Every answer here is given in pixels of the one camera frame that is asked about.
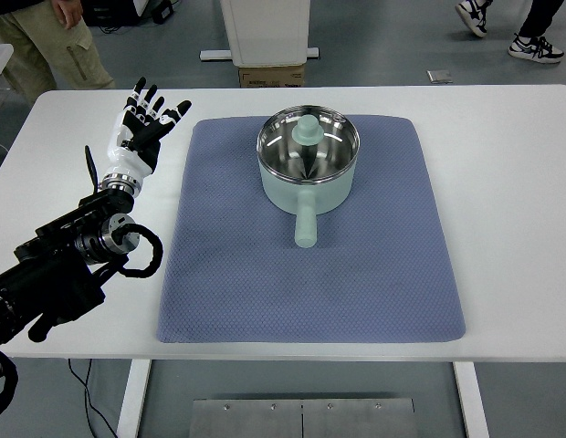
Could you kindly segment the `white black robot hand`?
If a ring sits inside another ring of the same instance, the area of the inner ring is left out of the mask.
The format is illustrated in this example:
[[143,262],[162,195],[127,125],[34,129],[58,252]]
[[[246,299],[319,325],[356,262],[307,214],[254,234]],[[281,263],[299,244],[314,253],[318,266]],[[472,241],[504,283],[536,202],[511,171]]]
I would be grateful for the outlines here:
[[192,107],[190,100],[175,108],[160,111],[164,97],[157,96],[157,86],[145,89],[140,78],[129,94],[113,125],[108,145],[111,167],[108,173],[124,174],[142,180],[156,169],[161,140]]

